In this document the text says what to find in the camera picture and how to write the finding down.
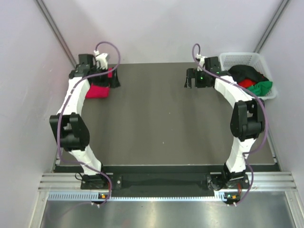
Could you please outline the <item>pink t shirt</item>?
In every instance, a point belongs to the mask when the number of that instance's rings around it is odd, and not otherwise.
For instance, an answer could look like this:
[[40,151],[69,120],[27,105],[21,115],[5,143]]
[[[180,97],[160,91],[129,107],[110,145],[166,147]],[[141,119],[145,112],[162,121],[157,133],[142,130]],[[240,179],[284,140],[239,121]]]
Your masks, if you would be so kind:
[[91,78],[88,78],[88,82],[90,84],[90,88],[86,93],[86,99],[94,99],[94,98],[107,98],[110,93],[110,87],[99,87],[91,84]]

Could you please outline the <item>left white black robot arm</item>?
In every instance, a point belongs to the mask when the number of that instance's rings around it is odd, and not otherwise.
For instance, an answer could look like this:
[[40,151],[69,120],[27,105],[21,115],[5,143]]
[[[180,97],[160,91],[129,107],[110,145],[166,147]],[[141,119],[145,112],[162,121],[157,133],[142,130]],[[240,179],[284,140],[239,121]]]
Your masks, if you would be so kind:
[[109,54],[94,51],[80,54],[79,63],[68,76],[68,90],[56,115],[49,118],[54,138],[60,147],[73,155],[84,170],[75,178],[85,190],[105,189],[110,186],[108,177],[102,174],[103,164],[91,149],[90,133],[81,117],[86,99],[107,98],[112,88],[120,86],[117,71],[109,68]]

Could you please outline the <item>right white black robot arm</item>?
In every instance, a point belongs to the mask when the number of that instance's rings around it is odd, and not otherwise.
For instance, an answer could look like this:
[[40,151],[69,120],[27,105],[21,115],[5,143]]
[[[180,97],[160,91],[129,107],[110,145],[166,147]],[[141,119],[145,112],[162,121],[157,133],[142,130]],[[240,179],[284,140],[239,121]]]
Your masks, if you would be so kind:
[[246,93],[232,75],[222,71],[217,57],[204,57],[196,54],[196,68],[187,69],[185,88],[213,87],[231,105],[233,111],[230,131],[233,144],[230,155],[224,163],[221,175],[213,176],[209,186],[213,190],[233,188],[245,178],[246,162],[252,145],[265,130],[263,101]]

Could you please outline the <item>white plastic basket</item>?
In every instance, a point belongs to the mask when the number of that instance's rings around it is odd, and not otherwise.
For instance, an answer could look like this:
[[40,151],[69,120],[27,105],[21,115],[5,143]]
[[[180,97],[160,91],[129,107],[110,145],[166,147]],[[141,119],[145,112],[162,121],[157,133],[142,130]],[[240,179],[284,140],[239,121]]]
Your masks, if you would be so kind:
[[263,100],[273,99],[277,91],[266,61],[258,53],[230,52],[219,55],[221,69],[233,80]]

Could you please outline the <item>black t shirt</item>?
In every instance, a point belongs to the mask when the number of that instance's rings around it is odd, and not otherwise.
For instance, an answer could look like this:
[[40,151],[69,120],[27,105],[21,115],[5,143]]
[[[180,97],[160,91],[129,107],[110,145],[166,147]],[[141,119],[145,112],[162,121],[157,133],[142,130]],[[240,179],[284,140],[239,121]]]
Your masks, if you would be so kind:
[[269,79],[266,78],[263,74],[259,73],[255,70],[252,66],[248,65],[236,65],[232,66],[228,73],[230,76],[233,77],[234,81],[240,83],[245,79],[249,79],[255,83],[268,81]]

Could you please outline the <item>red t shirt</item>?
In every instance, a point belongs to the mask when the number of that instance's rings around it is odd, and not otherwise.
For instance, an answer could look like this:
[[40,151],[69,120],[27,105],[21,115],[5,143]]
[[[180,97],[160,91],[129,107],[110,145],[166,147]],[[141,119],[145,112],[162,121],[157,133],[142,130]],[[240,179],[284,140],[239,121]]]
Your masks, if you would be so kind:
[[238,85],[243,87],[243,88],[249,88],[251,86],[254,86],[256,84],[255,81],[252,81],[251,79],[244,79],[243,81],[238,82]]

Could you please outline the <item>green t shirt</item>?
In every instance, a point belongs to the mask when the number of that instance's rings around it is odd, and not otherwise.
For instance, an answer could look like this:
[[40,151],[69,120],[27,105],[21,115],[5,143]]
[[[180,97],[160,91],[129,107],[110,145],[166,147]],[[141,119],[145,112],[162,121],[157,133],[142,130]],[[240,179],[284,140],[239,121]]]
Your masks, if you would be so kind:
[[270,90],[272,89],[273,82],[272,81],[262,81],[256,83],[254,86],[247,88],[250,92],[254,93],[256,96],[266,96]]

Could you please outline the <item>left aluminium corner post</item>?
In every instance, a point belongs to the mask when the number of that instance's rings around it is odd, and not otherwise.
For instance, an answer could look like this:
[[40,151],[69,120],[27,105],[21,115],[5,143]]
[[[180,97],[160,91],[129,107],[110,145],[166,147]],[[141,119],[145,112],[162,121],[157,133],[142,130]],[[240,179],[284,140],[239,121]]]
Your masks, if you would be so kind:
[[67,57],[67,59],[69,60],[69,62],[71,63],[71,65],[73,67],[76,67],[76,60],[75,60],[70,48],[68,47],[64,37],[62,36],[62,33],[60,32],[60,30],[59,30],[53,16],[51,15],[47,5],[45,4],[45,2],[43,0],[34,0],[34,3],[36,4],[37,8],[39,9],[41,14],[43,15],[46,23],[49,25],[52,33],[54,34],[57,42],[61,46],[63,52],[65,53],[65,55]]

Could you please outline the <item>aluminium corner post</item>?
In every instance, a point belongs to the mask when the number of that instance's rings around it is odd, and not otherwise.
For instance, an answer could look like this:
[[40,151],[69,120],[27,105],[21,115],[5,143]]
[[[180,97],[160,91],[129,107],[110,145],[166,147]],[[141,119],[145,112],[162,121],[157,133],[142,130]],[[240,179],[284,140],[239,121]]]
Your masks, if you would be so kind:
[[34,0],[34,3],[36,4],[37,8],[39,9],[41,14],[43,15],[46,23],[49,25],[52,33],[54,34],[57,42],[61,46],[63,52],[65,53],[65,55],[67,57],[67,59],[69,60],[69,62],[71,63],[71,65],[73,67],[76,67],[76,60],[75,60],[70,48],[68,47],[64,37],[62,36],[62,33],[60,32],[60,30],[59,30],[53,16],[51,15],[47,5],[45,4],[45,2],[43,0]]
[[281,0],[279,2],[278,7],[276,8],[273,16],[271,17],[269,23],[266,26],[265,31],[263,32],[261,38],[259,39],[257,45],[254,48],[255,53],[260,53],[264,45],[266,44],[267,40],[270,38],[271,33],[273,32],[275,26],[279,22],[280,18],[282,17],[283,13],[287,9],[291,0]]

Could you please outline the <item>right aluminium corner post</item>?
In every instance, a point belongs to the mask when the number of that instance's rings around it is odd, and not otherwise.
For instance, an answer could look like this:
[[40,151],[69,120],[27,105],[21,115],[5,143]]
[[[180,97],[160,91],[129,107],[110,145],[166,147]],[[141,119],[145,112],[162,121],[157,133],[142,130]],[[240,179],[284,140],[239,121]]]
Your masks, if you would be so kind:
[[279,22],[280,18],[282,17],[283,13],[287,9],[291,0],[281,0],[279,2],[278,7],[276,8],[273,16],[271,17],[269,23],[266,26],[265,31],[263,32],[261,38],[259,39],[257,45],[254,48],[255,53],[260,53],[264,45],[266,44],[267,40],[270,38],[271,33],[273,32],[275,26]]

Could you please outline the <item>aluminium frame rail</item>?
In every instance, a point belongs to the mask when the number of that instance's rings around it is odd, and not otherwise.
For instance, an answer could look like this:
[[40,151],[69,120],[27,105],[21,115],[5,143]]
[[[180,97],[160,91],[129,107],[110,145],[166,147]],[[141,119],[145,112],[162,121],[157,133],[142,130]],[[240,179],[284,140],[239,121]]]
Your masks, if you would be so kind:
[[[251,191],[294,191],[296,184],[290,172],[255,172]],[[72,173],[45,173],[42,175],[39,191],[80,191],[81,181]]]

